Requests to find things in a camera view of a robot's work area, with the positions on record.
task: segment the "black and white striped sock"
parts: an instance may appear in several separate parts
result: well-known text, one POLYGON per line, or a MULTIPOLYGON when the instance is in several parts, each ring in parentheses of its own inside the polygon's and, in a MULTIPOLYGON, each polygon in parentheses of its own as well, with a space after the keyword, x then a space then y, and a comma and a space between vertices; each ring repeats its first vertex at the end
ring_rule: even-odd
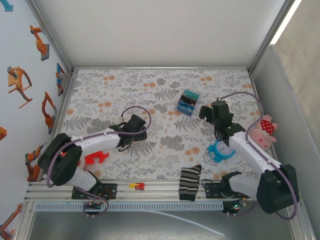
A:
POLYGON ((192 168, 183 167, 181 169, 181 177, 179 184, 180 200, 196 200, 199 189, 201 165, 192 168))

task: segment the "stuffed bunny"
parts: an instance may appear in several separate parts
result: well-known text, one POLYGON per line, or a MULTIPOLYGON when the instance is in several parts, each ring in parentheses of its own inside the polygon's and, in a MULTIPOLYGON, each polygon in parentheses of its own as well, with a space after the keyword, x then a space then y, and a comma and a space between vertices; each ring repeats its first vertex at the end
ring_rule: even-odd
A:
POLYGON ((264 151, 268 150, 271 143, 275 143, 277 139, 271 134, 278 129, 278 123, 271 123, 271 116, 265 115, 263 119, 255 125, 251 130, 250 138, 264 151))

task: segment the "blue alarm clock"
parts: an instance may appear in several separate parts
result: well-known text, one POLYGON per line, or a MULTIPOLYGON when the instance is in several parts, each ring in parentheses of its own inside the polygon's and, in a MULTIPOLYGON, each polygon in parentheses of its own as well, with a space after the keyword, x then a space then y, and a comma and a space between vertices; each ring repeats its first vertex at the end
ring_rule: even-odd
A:
POLYGON ((235 150, 227 146, 223 141, 216 141, 214 145, 210 145, 208 147, 209 157, 216 163, 220 163, 221 160, 231 158, 235 152, 235 150))

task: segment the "red plastic piece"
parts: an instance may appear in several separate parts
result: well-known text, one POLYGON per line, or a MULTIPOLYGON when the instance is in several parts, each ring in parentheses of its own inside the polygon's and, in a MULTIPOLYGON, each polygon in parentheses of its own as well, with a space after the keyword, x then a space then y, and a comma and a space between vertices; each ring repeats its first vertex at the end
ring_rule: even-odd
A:
POLYGON ((109 156, 108 152, 106 154, 104 154, 102 151, 94 152, 84 157, 85 164, 94 164, 95 163, 94 159, 99 159, 99 163, 101 164, 108 156, 109 156))
POLYGON ((135 190, 145 190, 145 184, 141 183, 141 182, 137 182, 136 184, 138 184, 138 186, 134 186, 135 190))

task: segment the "gray floor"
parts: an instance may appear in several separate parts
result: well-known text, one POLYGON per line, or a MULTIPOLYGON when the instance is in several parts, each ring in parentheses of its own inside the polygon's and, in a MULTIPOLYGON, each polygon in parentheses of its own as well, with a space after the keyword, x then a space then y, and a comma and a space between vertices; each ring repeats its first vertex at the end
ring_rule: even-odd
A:
POLYGON ((107 212, 86 219, 81 212, 37 212, 31 240, 290 240, 288 222, 260 208, 246 216, 220 211, 170 211, 225 234, 225 238, 193 224, 149 212, 107 212))

